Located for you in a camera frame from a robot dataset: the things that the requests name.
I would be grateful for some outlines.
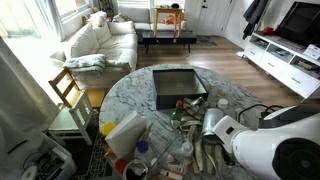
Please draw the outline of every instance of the coffee table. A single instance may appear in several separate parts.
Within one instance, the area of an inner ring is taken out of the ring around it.
[[[182,31],[180,36],[173,31],[158,31],[156,36],[153,31],[146,31],[142,32],[142,37],[146,46],[146,54],[151,44],[182,44],[183,46],[187,44],[190,53],[190,44],[197,42],[196,35],[189,31]]]
[[[114,121],[117,124],[133,111],[145,116],[148,125],[152,121],[166,120],[170,123],[170,115],[173,109],[156,110],[156,94],[153,89],[152,70],[161,69],[190,69],[193,68],[209,91],[207,102],[211,107],[215,107],[218,99],[227,99],[229,105],[224,111],[226,114],[235,118],[236,108],[247,108],[259,103],[247,89],[243,88],[227,77],[210,71],[208,69],[190,65],[154,65],[139,69],[118,81],[105,97],[99,117],[99,125],[105,122]],[[244,113],[244,125],[256,129],[261,109],[252,109]],[[225,179],[232,179],[230,176],[244,177],[244,179],[257,179],[251,172],[233,166],[224,174]]]

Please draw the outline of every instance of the plastic bottle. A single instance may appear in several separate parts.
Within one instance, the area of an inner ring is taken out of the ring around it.
[[[182,144],[181,148],[175,150],[173,155],[176,160],[183,164],[189,164],[192,162],[193,145],[189,141]]]
[[[174,128],[178,128],[181,123],[183,113],[183,102],[178,100],[176,103],[176,110],[172,113],[171,124]]]
[[[148,167],[151,167],[153,153],[152,153],[152,149],[148,145],[148,142],[146,141],[138,142],[133,156],[134,158],[140,159],[141,161],[145,162]]]

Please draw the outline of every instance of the clothing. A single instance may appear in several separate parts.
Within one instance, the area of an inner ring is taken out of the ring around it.
[[[259,19],[267,5],[267,2],[268,0],[254,0],[243,14],[243,17],[248,22],[248,25],[243,31],[244,35],[242,39],[245,39],[247,36],[252,34],[255,25],[259,22]]]

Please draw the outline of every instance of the television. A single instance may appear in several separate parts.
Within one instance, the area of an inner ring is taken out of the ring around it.
[[[320,44],[320,4],[294,2],[275,35],[301,46]]]

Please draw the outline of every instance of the window blind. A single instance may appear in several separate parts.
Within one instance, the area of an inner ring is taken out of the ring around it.
[[[149,8],[149,0],[118,0],[119,7]]]
[[[154,0],[154,4],[156,6],[159,5],[170,5],[173,3],[179,4],[180,8],[184,8],[185,0]]]

